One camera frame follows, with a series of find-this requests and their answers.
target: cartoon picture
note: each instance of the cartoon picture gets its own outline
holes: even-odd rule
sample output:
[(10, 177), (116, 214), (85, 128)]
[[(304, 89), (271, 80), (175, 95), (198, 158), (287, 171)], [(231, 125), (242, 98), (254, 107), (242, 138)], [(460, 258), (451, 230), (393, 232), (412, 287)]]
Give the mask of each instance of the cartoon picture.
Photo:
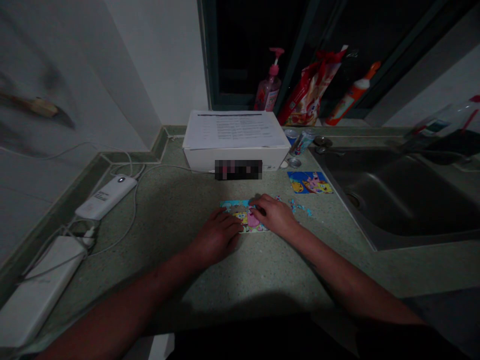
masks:
[(250, 211), (254, 206), (249, 205), (248, 200), (229, 200), (221, 201), (221, 208), (226, 208), (225, 212), (232, 214), (241, 220), (243, 225), (242, 233), (259, 233), (269, 231)]
[(288, 177), (296, 194), (333, 194), (332, 186), (319, 171), (289, 171)]

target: paper document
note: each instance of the paper document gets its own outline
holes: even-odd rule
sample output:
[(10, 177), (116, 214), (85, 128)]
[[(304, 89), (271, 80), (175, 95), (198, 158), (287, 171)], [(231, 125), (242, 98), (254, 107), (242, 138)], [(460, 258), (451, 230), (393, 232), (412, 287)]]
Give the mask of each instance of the paper document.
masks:
[(185, 140), (195, 150), (285, 146), (284, 137), (264, 111), (192, 111)]

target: can lid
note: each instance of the can lid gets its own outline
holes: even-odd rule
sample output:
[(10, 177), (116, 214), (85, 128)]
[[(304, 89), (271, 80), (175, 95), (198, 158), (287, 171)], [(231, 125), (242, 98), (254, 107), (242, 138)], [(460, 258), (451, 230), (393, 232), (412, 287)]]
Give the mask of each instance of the can lid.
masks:
[(295, 130), (293, 129), (285, 129), (284, 130), (284, 133), (286, 136), (288, 136), (289, 138), (298, 138), (299, 137), (299, 133), (296, 132)]
[(312, 128), (306, 129), (302, 131), (302, 133), (309, 139), (315, 139), (315, 137), (317, 136), (317, 131)]
[(299, 168), (302, 166), (302, 162), (297, 159), (296, 157), (291, 157), (288, 159), (288, 165), (290, 165), (291, 168)]

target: green countertop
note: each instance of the green countertop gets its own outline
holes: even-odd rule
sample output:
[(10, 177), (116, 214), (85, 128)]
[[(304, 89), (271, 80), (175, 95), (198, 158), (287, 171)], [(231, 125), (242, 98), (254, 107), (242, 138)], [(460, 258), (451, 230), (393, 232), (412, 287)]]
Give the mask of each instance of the green countertop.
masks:
[[(336, 137), (333, 142), (342, 147), (383, 146), (388, 140), (392, 139)], [(321, 171), (310, 153), (300, 159), (298, 170)], [(188, 166), (181, 139), (168, 142), (162, 162)], [(119, 283), (183, 249), (220, 201), (262, 193), (280, 196), (284, 202), (294, 199), (310, 209), (312, 217), (296, 210), (301, 224), (397, 297), (480, 285), (480, 242), (374, 252), (335, 193), (294, 194), (287, 171), (291, 169), (264, 172), (261, 180), (216, 181), (211, 174), (178, 168), (152, 170), (139, 185), (137, 217), (128, 236), (110, 251), (82, 262), (41, 335), (58, 331)], [(94, 251), (114, 243), (132, 214), (133, 192), (101, 221)], [(271, 232), (249, 233), (241, 236), (233, 255), (200, 274), (160, 308), (150, 331), (173, 332), (333, 306), (315, 274), (281, 238)]]

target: sink drain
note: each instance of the sink drain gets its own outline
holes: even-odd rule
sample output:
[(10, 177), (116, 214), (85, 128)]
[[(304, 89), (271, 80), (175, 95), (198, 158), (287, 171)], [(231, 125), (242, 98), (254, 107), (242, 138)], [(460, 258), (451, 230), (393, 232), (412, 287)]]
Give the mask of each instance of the sink drain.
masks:
[(357, 209), (360, 208), (360, 200), (359, 200), (358, 197), (356, 197), (355, 195), (353, 195), (351, 193), (346, 194), (346, 197), (348, 198), (348, 200), (350, 200), (350, 202), (352, 203), (352, 205), (354, 207), (356, 207)]

